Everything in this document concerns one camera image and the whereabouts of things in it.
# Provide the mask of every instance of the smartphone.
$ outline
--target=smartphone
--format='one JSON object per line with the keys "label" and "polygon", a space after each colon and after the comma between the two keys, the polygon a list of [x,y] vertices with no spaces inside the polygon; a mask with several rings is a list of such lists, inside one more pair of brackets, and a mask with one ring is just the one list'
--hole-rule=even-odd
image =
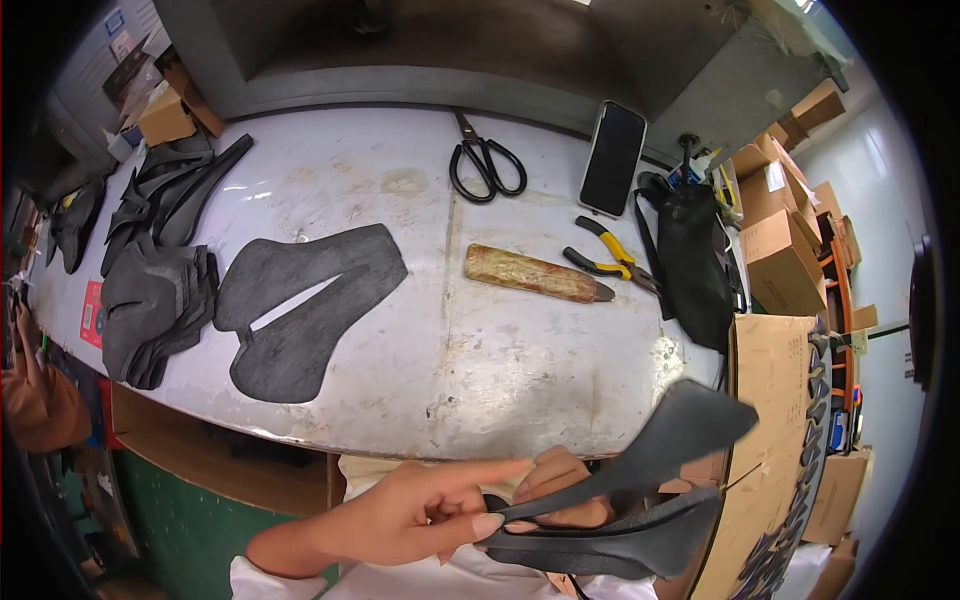
{"label": "smartphone", "polygon": [[610,100],[600,105],[580,204],[613,218],[623,216],[646,134],[647,122],[640,115]]}

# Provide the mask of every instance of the stack of leather pieces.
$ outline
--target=stack of leather pieces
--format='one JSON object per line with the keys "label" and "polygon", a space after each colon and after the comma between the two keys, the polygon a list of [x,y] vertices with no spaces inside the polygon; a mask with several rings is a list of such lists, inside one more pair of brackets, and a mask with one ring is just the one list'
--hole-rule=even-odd
{"label": "stack of leather pieces", "polygon": [[[756,423],[752,406],[682,379],[667,388],[640,433],[606,468],[569,488],[514,506],[487,495],[487,510],[504,515],[509,523],[600,495],[639,492],[642,500],[646,492],[679,476],[681,465],[729,448]],[[720,507],[717,488],[696,488],[647,511],[624,511],[599,529],[541,526],[511,534],[501,528],[477,543],[501,563],[553,573],[671,579],[684,573],[712,531]]]}
{"label": "stack of leather pieces", "polygon": [[196,346],[213,320],[220,277],[206,246],[157,248],[142,232],[104,279],[104,365],[110,379],[153,390],[167,358]]}
{"label": "stack of leather pieces", "polygon": [[47,233],[47,266],[59,248],[63,254],[63,269],[68,275],[80,267],[106,192],[107,182],[98,177],[57,203]]}
{"label": "stack of leather pieces", "polygon": [[253,147],[245,134],[214,156],[202,130],[190,137],[150,149],[139,171],[133,170],[120,206],[110,217],[107,252],[100,268],[106,277],[124,248],[150,232],[156,246],[187,246],[193,239],[217,183]]}

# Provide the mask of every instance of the white sleeve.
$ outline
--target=white sleeve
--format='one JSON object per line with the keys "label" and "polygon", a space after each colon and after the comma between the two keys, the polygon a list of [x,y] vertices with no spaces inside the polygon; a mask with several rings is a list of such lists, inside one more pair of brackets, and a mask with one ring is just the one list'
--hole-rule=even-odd
{"label": "white sleeve", "polygon": [[284,579],[268,575],[245,557],[238,556],[230,563],[230,587],[233,600],[313,600],[326,587],[326,579]]}
{"label": "white sleeve", "polygon": [[[577,583],[586,581],[589,578],[579,578]],[[580,587],[584,594],[590,600],[657,600],[657,593],[654,591],[654,578],[640,579],[638,581],[628,581],[613,577],[612,575],[597,575]],[[558,592],[553,584],[547,584],[530,596],[530,600],[569,598],[564,593]]]}

